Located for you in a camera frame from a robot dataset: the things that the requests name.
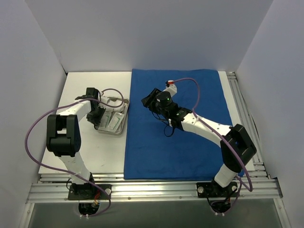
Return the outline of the suture packet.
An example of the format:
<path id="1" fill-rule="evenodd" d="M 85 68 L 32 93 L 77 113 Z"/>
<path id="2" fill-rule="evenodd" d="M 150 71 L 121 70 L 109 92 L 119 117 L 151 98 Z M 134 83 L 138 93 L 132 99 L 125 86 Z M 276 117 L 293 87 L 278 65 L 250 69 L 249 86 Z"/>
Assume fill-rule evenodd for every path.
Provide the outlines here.
<path id="1" fill-rule="evenodd" d="M 104 131 L 112 131 L 112 128 L 109 126 L 112 116 L 113 116 L 113 112 L 105 112 L 101 118 L 101 122 L 99 124 L 98 129 Z"/>
<path id="2" fill-rule="evenodd" d="M 109 126 L 112 128 L 112 131 L 109 132 L 116 132 L 124 117 L 125 114 L 115 112 L 109 124 Z"/>

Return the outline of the stainless steel tray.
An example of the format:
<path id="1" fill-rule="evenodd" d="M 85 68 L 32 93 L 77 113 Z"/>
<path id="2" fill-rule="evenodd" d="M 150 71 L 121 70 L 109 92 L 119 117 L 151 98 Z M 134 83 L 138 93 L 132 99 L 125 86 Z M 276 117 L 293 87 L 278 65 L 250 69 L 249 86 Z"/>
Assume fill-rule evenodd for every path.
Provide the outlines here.
<path id="1" fill-rule="evenodd" d="M 101 101 L 115 107 L 100 104 L 99 106 L 104 108 L 105 112 L 100 119 L 100 123 L 95 125 L 94 128 L 102 133 L 120 135 L 124 127 L 130 100 L 125 97 L 102 96 Z"/>

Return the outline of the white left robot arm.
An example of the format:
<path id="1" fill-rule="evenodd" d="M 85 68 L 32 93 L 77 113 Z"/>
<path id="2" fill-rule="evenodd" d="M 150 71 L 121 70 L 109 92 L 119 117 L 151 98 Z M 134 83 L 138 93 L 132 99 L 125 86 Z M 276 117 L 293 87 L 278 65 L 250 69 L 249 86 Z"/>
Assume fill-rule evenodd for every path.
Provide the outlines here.
<path id="1" fill-rule="evenodd" d="M 94 182 L 91 172 L 86 168 L 80 155 L 81 133 L 79 121 L 85 117 L 88 122 L 97 126 L 105 112 L 99 106 L 100 93 L 96 88 L 88 87 L 86 94 L 76 100 L 87 99 L 47 118 L 47 149 L 54 153 L 66 169 L 83 179 Z"/>

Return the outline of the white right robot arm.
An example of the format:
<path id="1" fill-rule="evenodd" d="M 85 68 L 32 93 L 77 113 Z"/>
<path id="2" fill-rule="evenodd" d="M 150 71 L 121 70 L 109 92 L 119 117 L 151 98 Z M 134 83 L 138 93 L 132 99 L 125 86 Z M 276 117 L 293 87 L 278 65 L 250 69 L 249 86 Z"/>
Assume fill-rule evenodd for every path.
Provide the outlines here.
<path id="1" fill-rule="evenodd" d="M 173 129 L 194 133 L 221 148 L 223 165 L 214 177 L 211 190 L 216 196 L 222 196 L 228 191 L 228 185 L 236 175 L 244 170 L 256 154 L 257 149 L 243 125 L 229 126 L 203 118 L 173 102 L 174 94 L 168 88 L 164 91 L 155 88 L 141 102 L 153 114 L 162 115 L 161 121 Z"/>

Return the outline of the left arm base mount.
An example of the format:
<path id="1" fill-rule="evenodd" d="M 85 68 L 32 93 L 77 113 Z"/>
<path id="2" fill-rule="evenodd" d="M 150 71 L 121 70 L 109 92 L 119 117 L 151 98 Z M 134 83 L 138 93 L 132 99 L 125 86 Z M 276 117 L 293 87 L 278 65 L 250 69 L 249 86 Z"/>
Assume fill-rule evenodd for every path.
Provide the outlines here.
<path id="1" fill-rule="evenodd" d="M 110 184 L 75 184 L 68 188 L 68 200 L 78 201 L 77 212 L 82 217 L 95 217 L 109 210 L 111 206 Z"/>

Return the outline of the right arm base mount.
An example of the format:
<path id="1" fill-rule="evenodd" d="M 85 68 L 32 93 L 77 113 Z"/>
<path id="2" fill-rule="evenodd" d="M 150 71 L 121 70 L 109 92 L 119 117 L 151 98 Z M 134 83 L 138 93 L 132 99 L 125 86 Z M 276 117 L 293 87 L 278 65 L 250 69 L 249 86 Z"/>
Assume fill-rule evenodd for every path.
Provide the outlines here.
<path id="1" fill-rule="evenodd" d="M 240 187 L 231 182 L 227 187 L 219 186 L 215 181 L 197 182 L 198 198 L 206 199 L 215 216 L 225 216 L 236 203 L 240 194 Z"/>

